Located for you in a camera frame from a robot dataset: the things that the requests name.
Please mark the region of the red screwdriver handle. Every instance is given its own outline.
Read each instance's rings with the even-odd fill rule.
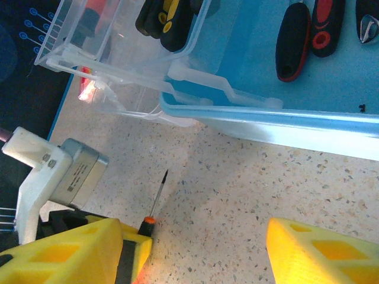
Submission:
[[[311,26],[312,51],[318,57],[331,55],[341,33],[345,0],[316,0]]]

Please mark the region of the yellow 3d printed part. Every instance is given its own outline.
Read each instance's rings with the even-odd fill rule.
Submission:
[[[103,219],[3,251],[0,284],[114,283],[123,248],[118,219]]]
[[[379,245],[271,218],[267,250],[276,284],[379,284]]]
[[[102,217],[94,216],[94,215],[87,215],[86,219],[91,222],[97,222],[99,220],[102,220]],[[136,281],[138,274],[141,272],[142,267],[144,263],[146,262],[147,258],[150,255],[150,252],[152,251],[152,245],[153,245],[153,239],[150,237],[145,237],[144,235],[138,235],[138,229],[131,227],[129,225],[125,225],[121,223],[121,230],[123,233],[124,238],[124,245],[127,245],[128,241],[131,241],[135,243],[134,247],[134,256],[131,256],[133,258],[133,270],[131,272],[131,283]]]

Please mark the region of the small screwdriver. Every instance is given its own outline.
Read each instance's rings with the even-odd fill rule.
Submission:
[[[168,174],[168,170],[166,171],[165,176],[163,177],[162,183],[160,184],[160,187],[159,187],[158,193],[156,194],[156,198],[154,200],[153,208],[150,212],[150,215],[146,216],[143,219],[143,222],[140,226],[140,229],[138,230],[138,235],[145,235],[146,237],[151,237],[153,234],[153,230],[154,230],[154,226],[155,226],[155,219],[153,217],[154,211],[155,211],[156,205],[158,204],[158,199],[160,197],[162,189],[165,185],[167,174]]]

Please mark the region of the cable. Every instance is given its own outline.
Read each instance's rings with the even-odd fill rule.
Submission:
[[[5,130],[0,127],[0,141],[3,141],[6,143],[9,141],[9,139],[11,139],[12,135],[13,135],[12,132],[9,132],[8,130]]]

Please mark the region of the terrazzo surface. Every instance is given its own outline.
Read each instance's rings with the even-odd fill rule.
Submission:
[[[379,243],[379,162],[103,115],[77,97],[76,78],[52,141],[72,137],[110,158],[84,210],[139,227],[169,169],[137,283],[274,283],[271,217]]]

